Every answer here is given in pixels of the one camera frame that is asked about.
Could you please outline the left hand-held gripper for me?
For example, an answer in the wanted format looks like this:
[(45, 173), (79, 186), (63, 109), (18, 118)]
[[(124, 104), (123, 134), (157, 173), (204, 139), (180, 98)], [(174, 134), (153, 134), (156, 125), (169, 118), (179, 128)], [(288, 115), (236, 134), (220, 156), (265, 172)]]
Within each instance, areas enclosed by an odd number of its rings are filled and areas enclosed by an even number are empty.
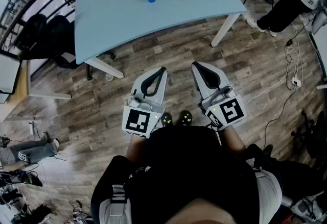
[[(165, 112), (162, 105), (168, 72), (165, 67), (152, 69), (139, 76), (124, 106), (122, 130), (130, 135), (149, 138)], [(153, 93), (148, 88), (157, 79)]]

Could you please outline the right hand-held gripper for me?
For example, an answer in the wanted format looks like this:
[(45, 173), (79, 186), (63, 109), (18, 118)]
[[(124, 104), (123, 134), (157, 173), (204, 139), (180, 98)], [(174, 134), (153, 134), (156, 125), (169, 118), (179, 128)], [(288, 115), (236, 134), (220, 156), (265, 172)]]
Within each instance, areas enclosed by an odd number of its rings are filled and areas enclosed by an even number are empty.
[(193, 62), (192, 73), (196, 88), (200, 92), (204, 115), (218, 131), (246, 117), (245, 106), (240, 94), (236, 94), (225, 73), (205, 62)]

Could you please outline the person's right forearm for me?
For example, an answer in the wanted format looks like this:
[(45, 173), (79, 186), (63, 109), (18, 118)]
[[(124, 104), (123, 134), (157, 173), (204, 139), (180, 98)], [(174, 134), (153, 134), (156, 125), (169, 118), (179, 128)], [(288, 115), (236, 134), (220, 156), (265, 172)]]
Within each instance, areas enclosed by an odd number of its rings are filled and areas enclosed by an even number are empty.
[(246, 150), (246, 146), (233, 126), (227, 126), (219, 132), (219, 138), (224, 148), (234, 154), (240, 154)]

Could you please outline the person's left forearm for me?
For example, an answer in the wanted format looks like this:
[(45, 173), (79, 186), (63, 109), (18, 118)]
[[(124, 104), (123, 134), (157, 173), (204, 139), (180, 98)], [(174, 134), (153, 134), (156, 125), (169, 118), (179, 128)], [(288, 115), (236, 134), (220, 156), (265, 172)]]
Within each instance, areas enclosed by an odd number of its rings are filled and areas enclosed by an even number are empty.
[(137, 166), (143, 165), (148, 142), (147, 138), (132, 135), (125, 157)]

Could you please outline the person's left shoe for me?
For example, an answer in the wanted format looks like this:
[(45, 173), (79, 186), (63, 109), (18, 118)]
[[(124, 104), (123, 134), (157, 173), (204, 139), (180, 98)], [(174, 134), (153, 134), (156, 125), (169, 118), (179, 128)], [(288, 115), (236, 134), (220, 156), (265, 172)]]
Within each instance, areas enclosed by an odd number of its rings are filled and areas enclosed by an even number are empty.
[(165, 112), (161, 116), (161, 124), (163, 127), (170, 127), (173, 125), (172, 116), (169, 112)]

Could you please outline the person's shoe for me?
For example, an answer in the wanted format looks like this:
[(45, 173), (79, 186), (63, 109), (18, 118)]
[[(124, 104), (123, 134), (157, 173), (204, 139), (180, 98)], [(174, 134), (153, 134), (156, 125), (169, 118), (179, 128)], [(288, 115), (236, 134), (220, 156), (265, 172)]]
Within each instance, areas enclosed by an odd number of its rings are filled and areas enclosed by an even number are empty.
[(178, 119), (178, 125), (181, 126), (191, 126), (193, 120), (193, 116), (190, 111), (183, 110)]
[(161, 116), (161, 124), (163, 127), (170, 127), (173, 125), (172, 116), (169, 112), (165, 112)]

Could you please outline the person's right shoe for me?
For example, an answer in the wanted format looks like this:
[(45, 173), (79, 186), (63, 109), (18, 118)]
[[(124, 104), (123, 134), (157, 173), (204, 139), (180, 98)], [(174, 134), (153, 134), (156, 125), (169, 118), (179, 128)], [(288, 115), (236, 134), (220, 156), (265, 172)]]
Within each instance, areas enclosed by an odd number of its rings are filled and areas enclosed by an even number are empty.
[(178, 119), (178, 125), (181, 126), (191, 126), (193, 120), (193, 116), (190, 111), (183, 110)]

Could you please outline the white table leg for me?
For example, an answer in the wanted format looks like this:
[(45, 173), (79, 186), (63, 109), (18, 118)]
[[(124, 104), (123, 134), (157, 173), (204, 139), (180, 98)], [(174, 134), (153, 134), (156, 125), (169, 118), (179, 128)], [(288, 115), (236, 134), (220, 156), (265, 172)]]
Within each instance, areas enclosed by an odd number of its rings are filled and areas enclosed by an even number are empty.
[(110, 74), (118, 79), (124, 78), (124, 74), (122, 72), (120, 72), (119, 70), (115, 69), (114, 67), (110, 66), (109, 64), (105, 63), (104, 61), (98, 58), (89, 59), (85, 63), (107, 74)]
[(219, 31), (217, 32), (217, 34), (215, 35), (213, 40), (211, 41), (212, 47), (215, 47), (219, 44), (219, 42), (222, 40), (222, 38), (225, 36), (225, 34), (229, 31), (229, 29), (235, 23), (235, 21), (238, 19), (239, 16), (240, 16), (240, 13), (228, 15), (225, 22), (223, 23), (223, 25), (221, 26), (221, 28), (219, 29)]

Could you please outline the person's black shirt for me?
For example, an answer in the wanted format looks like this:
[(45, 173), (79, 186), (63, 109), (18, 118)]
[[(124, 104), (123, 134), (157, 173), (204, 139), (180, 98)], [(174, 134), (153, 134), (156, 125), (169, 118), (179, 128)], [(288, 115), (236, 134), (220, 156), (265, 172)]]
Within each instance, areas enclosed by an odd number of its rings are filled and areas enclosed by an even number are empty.
[(137, 162), (115, 156), (91, 198), (95, 224), (109, 224), (108, 207), (130, 206), (132, 224), (165, 224), (196, 199), (229, 213), (237, 224), (259, 224), (255, 173), (206, 127), (170, 126), (145, 142)]

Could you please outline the black mesh office chair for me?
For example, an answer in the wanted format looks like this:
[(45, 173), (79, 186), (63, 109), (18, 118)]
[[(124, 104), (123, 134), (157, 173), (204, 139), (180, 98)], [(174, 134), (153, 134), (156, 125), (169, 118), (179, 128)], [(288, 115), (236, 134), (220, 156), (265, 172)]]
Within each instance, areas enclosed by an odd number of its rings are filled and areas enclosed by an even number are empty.
[(43, 14), (35, 14), (29, 18), (20, 34), (16, 37), (13, 45), (20, 51), (29, 50), (37, 40), (38, 35), (45, 28), (47, 17)]
[(76, 69), (75, 23), (63, 15), (57, 15), (46, 25), (45, 34), (49, 39), (50, 59), (60, 68)]

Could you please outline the black rolling chair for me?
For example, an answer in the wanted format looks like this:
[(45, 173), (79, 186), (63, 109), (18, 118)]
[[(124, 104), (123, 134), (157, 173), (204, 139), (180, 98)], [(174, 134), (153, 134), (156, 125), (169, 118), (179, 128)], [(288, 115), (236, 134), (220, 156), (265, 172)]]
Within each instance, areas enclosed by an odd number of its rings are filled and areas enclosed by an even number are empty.
[(295, 154), (300, 153), (306, 148), (311, 159), (315, 159), (314, 168), (327, 166), (327, 118), (321, 111), (317, 120), (308, 120), (307, 114), (302, 110), (304, 117), (304, 131), (300, 128), (291, 132), (294, 141), (297, 141), (299, 147), (295, 148)]

